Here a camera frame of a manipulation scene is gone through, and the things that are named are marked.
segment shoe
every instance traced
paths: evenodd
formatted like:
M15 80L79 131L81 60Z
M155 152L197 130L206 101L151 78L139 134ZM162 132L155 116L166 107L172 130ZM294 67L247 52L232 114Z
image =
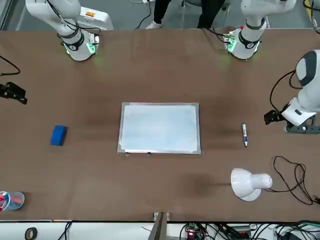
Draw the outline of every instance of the shoe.
M159 29L162 27L162 23L156 23L155 21L152 21L152 23L147 26L145 29Z

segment white desk lamp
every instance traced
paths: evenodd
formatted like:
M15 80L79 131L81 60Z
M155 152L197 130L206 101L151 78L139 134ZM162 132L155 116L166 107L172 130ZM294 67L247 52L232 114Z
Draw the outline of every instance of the white desk lamp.
M235 168L231 173L231 186L234 194L244 200L256 200L261 189L269 189L272 186L272 178L266 174L252 174L242 168Z

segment blue sponge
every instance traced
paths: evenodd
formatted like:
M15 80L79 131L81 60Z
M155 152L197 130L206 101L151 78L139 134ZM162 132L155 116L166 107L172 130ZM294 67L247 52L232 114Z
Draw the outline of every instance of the blue sponge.
M67 133L67 127L62 125L56 125L53 129L50 143L52 145L62 146Z

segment tape roll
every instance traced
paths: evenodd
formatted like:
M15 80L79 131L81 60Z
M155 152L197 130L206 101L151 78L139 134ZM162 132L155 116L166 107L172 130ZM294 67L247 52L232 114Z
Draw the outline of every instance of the tape roll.
M36 239L38 230L35 227L29 227L24 233L25 240L34 240Z

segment wooden table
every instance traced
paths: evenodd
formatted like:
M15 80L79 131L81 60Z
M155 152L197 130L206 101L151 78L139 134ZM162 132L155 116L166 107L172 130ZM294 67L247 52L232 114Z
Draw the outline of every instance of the wooden table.
M271 165L282 155L306 164L306 187L320 195L319 136L264 123L273 84L318 48L311 29L268 29L243 61L202 30L106 31L98 54L75 62L53 31L1 32L1 55L22 71L2 83L26 89L28 104L0 99L1 190L26 196L0 219L150 220L167 211L174 221L318 220L320 206L290 193L244 202L230 186L232 169L244 168L284 190ZM296 93L284 80L274 102L282 108ZM117 154L122 102L198 102L203 155ZM50 145L55 125L69 127L64 146ZM278 168L293 186L294 166Z

